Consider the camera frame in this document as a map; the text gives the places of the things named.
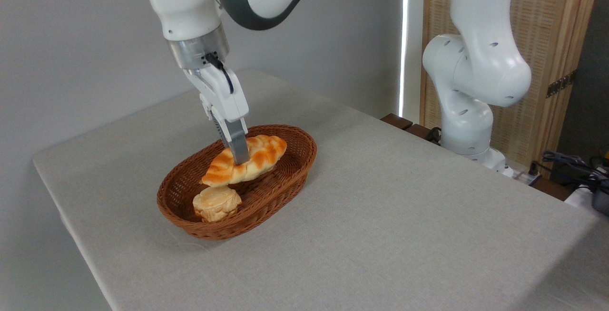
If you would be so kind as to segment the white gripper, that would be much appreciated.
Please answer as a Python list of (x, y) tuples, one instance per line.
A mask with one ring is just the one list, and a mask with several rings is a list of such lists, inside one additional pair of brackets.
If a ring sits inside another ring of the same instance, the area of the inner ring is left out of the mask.
[(224, 147), (230, 148), (235, 165), (249, 161), (248, 129), (244, 120), (249, 107), (237, 75), (225, 65), (216, 68), (213, 64), (184, 70), (184, 73), (200, 92), (205, 114), (215, 124)]

